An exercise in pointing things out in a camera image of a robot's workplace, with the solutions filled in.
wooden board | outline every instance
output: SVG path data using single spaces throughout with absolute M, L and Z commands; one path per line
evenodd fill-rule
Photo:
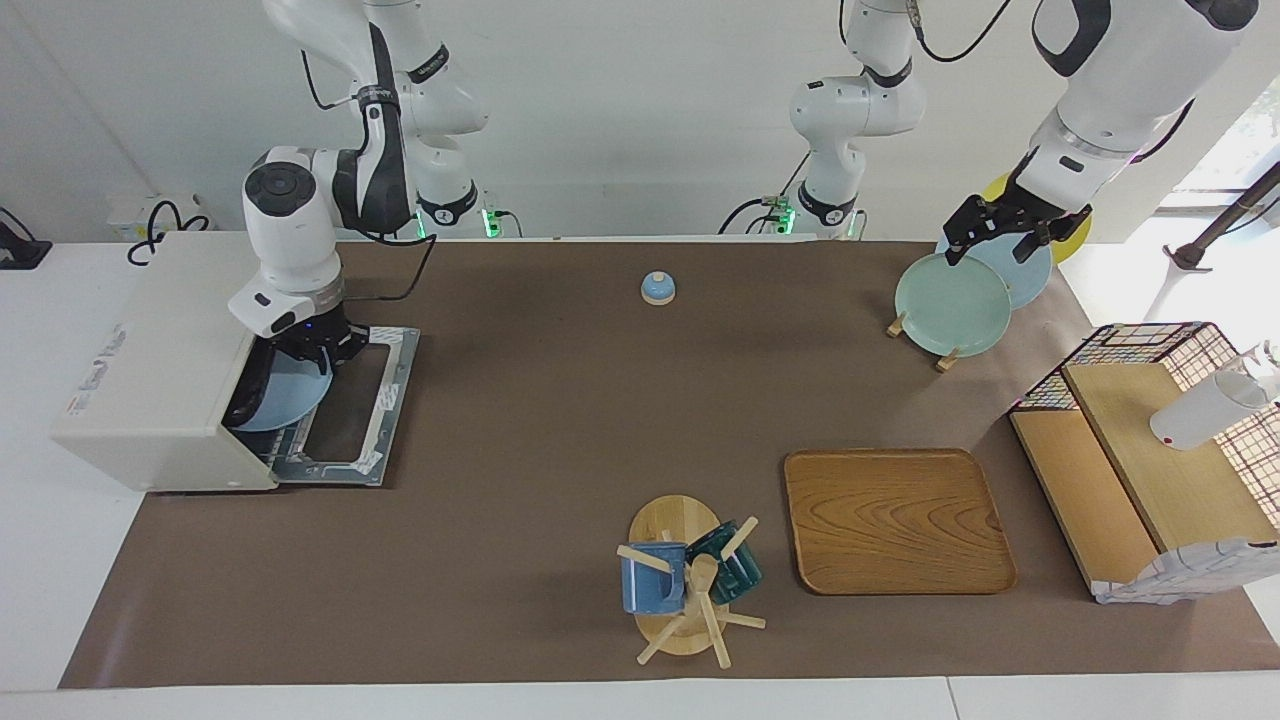
M 1151 416 L 1181 393 L 1164 365 L 1075 365 L 1065 374 L 1161 552 L 1228 538 L 1276 539 L 1216 443 L 1179 451 L 1152 434 Z
M 690 544 L 718 528 L 719 524 L 716 512 L 700 501 L 685 495 L 664 495 L 641 507 L 631 519 L 627 542 L 671 541 Z M 667 537 L 664 537 L 663 530 L 666 530 Z M 644 639 L 653 642 L 672 616 L 636 615 L 635 619 Z M 724 623 L 719 624 L 722 633 L 724 626 Z M 707 632 L 707 625 L 700 621 L 690 621 L 681 625 L 671 638 L 662 643 L 660 650 L 667 655 L 698 655 L 709 647 L 712 647 L 712 634 Z
M 796 452 L 786 484 L 800 579 L 818 594 L 992 594 L 1018 580 L 963 450 Z
M 1160 552 L 1079 410 L 1009 416 L 1088 584 L 1130 583 Z

mint green plate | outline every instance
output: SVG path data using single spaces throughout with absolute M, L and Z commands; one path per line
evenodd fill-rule
M 952 268 L 927 255 L 902 273 L 893 297 L 902 329 L 934 355 L 970 357 L 991 350 L 1009 329 L 1014 304 L 1000 274 L 972 258 Z

table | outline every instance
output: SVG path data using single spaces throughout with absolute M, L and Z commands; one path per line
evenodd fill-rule
M 17 284 L 13 281 L 0 278 L 0 306 L 10 307 L 15 297 L 29 299 L 32 296 L 45 299 L 44 304 L 26 302 L 33 305 L 33 318 L 23 323 L 15 323 L 12 316 L 3 320 L 3 331 L 6 338 L 17 338 L 18 346 L 33 345 L 37 341 L 44 347 L 50 347 L 52 338 L 47 337 L 47 327 L 55 324 L 73 324 L 78 327 L 79 334 L 69 333 L 70 348 L 54 350 L 49 355 L 32 356 L 27 352 L 12 352 L 6 345 L 3 352 L 6 366 L 18 366 L 22 370 L 40 370 L 35 378 L 45 378 L 46 382 L 24 383 L 22 386 L 6 384 L 4 389 L 9 392 L 4 397 L 5 407 L 13 406 L 10 402 L 20 397 L 28 405 L 37 406 L 49 402 L 50 398 L 60 397 L 65 391 L 64 386 L 74 383 L 83 363 L 91 356 L 101 341 L 101 334 L 110 327 L 114 313 L 127 295 L 132 278 L 123 263 L 113 263 L 116 254 L 123 254 L 123 246 L 84 246 L 84 247 L 58 247 L 52 259 L 59 259 L 59 264 L 49 265 L 56 268 L 55 273 L 47 273 L 26 284 Z M 83 278 L 99 273 L 97 282 L 86 283 Z M 67 307 L 78 309 L 77 313 L 67 313 Z M 927 357 L 919 357 L 922 366 L 927 366 Z M 15 423 L 4 427 L 10 442 L 38 442 L 42 434 L 29 428 L 19 428 Z M 6 612 L 0 619 L 4 629 L 5 643 L 9 648 L 20 651 L 24 657 L 22 664 L 23 674 L 17 664 L 4 666 L 4 676 L 0 687 L 5 689 L 40 689 L 52 687 L 50 678 L 56 679 L 61 670 L 69 650 L 65 638 L 78 633 L 83 618 L 87 615 L 87 606 L 97 592 L 100 579 L 105 575 L 114 556 L 115 546 L 123 536 L 124 529 L 132 518 L 137 496 L 116 489 L 110 480 L 96 474 L 90 468 L 83 466 L 78 460 L 63 454 L 59 457 L 56 447 L 49 446 L 40 450 L 41 454 L 35 460 L 26 464 L 17 464 L 22 474 L 8 473 L 15 462 L 12 454 L 4 456 L 4 469 L 0 474 L 5 500 L 6 514 L 0 521 L 0 532 L 4 534 L 4 550 L 6 552 L 4 568 L 33 569 L 38 575 L 28 575 L 38 579 L 40 588 L 19 594 L 18 583 L 13 582 L 13 575 L 5 577 L 4 606 Z M 61 482 L 49 483 L 44 475 L 56 474 Z M 56 488 L 59 492 L 49 492 Z M 14 516 L 41 512 L 35 520 L 19 527 L 10 521 Z M 87 523 L 86 519 L 95 519 Z M 50 606 L 50 598 L 41 594 L 41 589 L 58 585 L 56 605 Z M 69 593 L 72 588 L 79 588 L 79 603 L 63 602 L 74 596 Z M 59 647 L 58 637 L 64 638 Z M 40 652 L 41 648 L 50 648 Z M 36 653 L 44 656 L 41 661 Z M 6 650 L 4 657 L 15 657 L 14 652 Z M 1265 702 L 1267 696 L 1275 696 L 1275 674 L 1233 674 L 1233 675 L 1178 675 L 1178 676 L 1105 676 L 1105 678 L 1002 678 L 993 680 L 959 679 L 950 683 L 942 679 L 922 679 L 904 682 L 899 680 L 865 680 L 854 682 L 864 688 L 884 688 L 883 693 L 870 693 L 883 702 L 873 702 L 867 696 L 859 696 L 859 707 L 867 711 L 868 716 L 891 716 L 893 707 L 904 707 L 904 702 L 915 698 L 928 698 L 929 703 L 937 706 L 940 711 L 948 712 L 943 716 L 954 716 L 946 708 L 947 698 L 938 694 L 938 689 L 955 693 L 961 716 L 968 712 L 986 711 L 982 703 L 998 705 L 1009 716 L 1018 716 L 1018 708 L 1037 707 L 1046 710 L 1044 703 L 1028 700 L 1028 693 L 1036 694 L 1041 691 L 1057 688 L 1064 697 L 1080 697 L 1089 694 L 1101 703 L 1110 707 L 1124 707 L 1134 697 L 1152 697 L 1152 693 L 1167 698 L 1176 698 L 1179 703 L 1188 701 L 1185 707 L 1169 707 L 1167 717 L 1193 717 L 1197 702 L 1199 706 L 1210 703 L 1234 703 L 1231 712 L 1236 717 L 1270 717 L 1271 703 Z M 686 683 L 659 684 L 657 688 L 685 687 Z M 696 683 L 700 691 L 705 689 L 708 702 L 717 697 L 732 694 L 733 689 L 728 684 Z M 500 692 L 503 698 L 512 703 L 530 703 L 529 707 L 539 707 L 538 698 L 554 696 L 558 698 L 575 698 L 589 696 L 588 689 L 577 685 L 508 685 L 511 692 Z M 631 685 L 607 684 L 590 685 L 590 688 L 604 689 L 608 697 L 626 697 Z M 838 702 L 841 691 L 847 685 L 841 683 L 820 684 L 817 696 L 831 698 Z M 300 708 L 312 707 L 343 707 L 342 698 L 347 702 L 358 702 L 367 707 L 388 708 L 389 716 L 396 712 L 396 707 L 403 712 L 413 707 L 417 698 L 422 702 L 436 701 L 443 697 L 462 697 L 468 693 L 453 691 L 449 687 L 430 688 L 192 688 L 172 691 L 140 691 L 140 692 L 102 692 L 102 693 L 56 693 L 56 694 L 28 694 L 28 696 L 0 696 L 0 714 L 6 708 L 40 707 L 49 708 L 46 716 L 58 716 L 55 711 L 61 708 L 68 716 L 77 707 L 97 707 L 102 712 L 115 708 L 116 712 L 127 714 L 129 708 L 177 705 L 204 705 L 211 707 L 244 707 L 246 716 L 252 708 L 261 710 L 266 703 L 276 703 L 274 707 L 283 711 L 300 711 Z M 484 707 L 483 702 L 461 702 L 461 706 Z M 910 712 L 914 716 L 928 716 L 924 712 Z M 815 714 L 814 716 L 841 716 L 840 714 Z

brown tabletop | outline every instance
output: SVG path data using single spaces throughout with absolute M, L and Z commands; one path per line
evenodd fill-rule
M 1085 591 L 1002 414 L 1088 333 L 1061 277 L 991 352 L 938 375 L 891 341 L 928 247 L 442 245 L 417 293 L 362 322 L 422 329 L 378 489 L 147 497 L 64 688 L 842 678 L 1280 667 L 1243 592 L 1171 607 Z M 394 292 L 413 250 L 346 246 L 351 290 Z M 645 273 L 675 275 L 667 307 Z M 960 447 L 1019 569 L 989 597 L 817 597 L 795 577 L 782 460 Z M 768 630 L 635 662 L 614 547 L 649 500 L 760 519 Z

blue plate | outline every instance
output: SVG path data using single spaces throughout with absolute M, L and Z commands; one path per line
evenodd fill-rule
M 320 405 L 332 383 L 333 373 L 321 375 L 315 363 L 294 360 L 276 351 L 271 360 L 271 377 L 266 382 L 262 405 L 247 423 L 236 429 L 262 433 L 292 425 Z
M 1014 247 L 1023 241 L 1025 233 L 1007 233 L 1000 237 L 980 242 L 965 255 L 980 260 L 984 265 L 996 270 L 1005 284 L 1009 286 L 1009 297 L 1014 304 L 1014 310 L 1030 304 L 1039 297 L 1048 286 L 1048 278 L 1053 273 L 1053 250 L 1048 246 L 1041 247 L 1019 264 L 1014 260 Z M 938 241 L 937 252 L 946 252 L 947 238 Z
M 942 255 L 925 255 L 902 273 L 893 297 L 906 314 L 902 329 L 934 355 L 969 357 L 991 350 L 1009 329 L 1014 306 L 1005 281 L 965 256 L 952 268 Z

